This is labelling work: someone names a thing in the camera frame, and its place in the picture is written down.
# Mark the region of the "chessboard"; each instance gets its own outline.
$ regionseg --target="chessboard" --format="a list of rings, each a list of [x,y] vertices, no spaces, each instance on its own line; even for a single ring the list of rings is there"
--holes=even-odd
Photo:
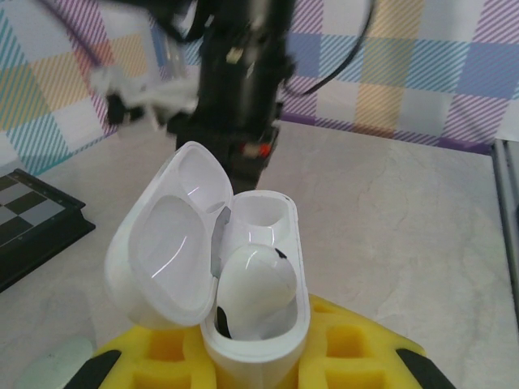
[[[20,169],[0,177],[0,292],[95,229],[84,206]]]

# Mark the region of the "case lid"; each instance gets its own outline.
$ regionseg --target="case lid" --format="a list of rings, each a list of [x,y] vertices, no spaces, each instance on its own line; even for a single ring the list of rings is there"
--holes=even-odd
[[[216,296],[220,265],[215,262],[232,198],[224,169],[198,143],[186,143],[159,170],[107,254],[109,289],[134,321],[146,325],[159,314],[172,325],[189,327],[207,317]],[[118,267],[126,267],[131,277],[123,277]],[[131,285],[123,287],[129,281],[122,278],[131,278],[138,293]]]

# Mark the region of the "airpods case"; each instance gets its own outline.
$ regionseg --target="airpods case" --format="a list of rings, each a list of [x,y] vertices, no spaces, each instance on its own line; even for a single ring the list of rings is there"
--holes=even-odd
[[[286,254],[297,276],[285,327],[271,338],[230,340],[215,326],[218,277],[241,245],[260,243]],[[224,169],[198,143],[166,161],[115,233],[105,261],[109,295],[135,324],[152,329],[200,325],[218,368],[246,387],[273,387],[304,349],[310,302],[298,214],[283,194],[234,195]]]

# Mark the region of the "yellow foam holder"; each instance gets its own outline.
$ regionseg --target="yellow foam holder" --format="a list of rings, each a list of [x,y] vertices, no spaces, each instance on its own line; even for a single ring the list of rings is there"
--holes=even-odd
[[[399,358],[404,348],[425,355],[415,342],[379,324],[311,296],[305,350],[277,389],[420,389]],[[112,340],[121,356],[100,389],[234,389],[243,387],[216,366],[199,327],[152,331],[134,327]]]

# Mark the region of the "earbud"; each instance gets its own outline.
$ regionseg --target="earbud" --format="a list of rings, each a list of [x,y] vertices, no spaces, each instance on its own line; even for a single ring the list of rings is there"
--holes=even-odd
[[[239,247],[218,283],[218,331],[233,340],[261,340],[265,323],[276,326],[279,320],[268,319],[292,302],[296,288],[294,268],[281,251],[257,244]]]

